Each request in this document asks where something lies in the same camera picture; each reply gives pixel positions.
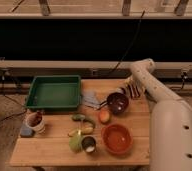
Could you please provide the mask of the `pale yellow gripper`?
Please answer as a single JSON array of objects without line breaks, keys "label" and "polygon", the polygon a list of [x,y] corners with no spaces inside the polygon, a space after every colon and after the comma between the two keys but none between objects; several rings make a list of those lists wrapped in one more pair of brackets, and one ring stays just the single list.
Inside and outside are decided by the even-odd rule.
[{"label": "pale yellow gripper", "polygon": [[129,76],[125,79],[125,83],[128,84],[133,84],[136,85],[138,88],[138,91],[141,94],[145,93],[145,88],[142,86],[142,84],[133,76]]}]

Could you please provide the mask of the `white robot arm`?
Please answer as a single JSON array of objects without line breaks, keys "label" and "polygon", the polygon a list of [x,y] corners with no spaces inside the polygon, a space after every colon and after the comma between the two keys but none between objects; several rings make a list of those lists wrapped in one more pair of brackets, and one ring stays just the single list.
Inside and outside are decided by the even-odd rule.
[{"label": "white robot arm", "polygon": [[150,171],[192,171],[192,107],[152,75],[148,58],[130,64],[131,78],[156,104],[150,120]]}]

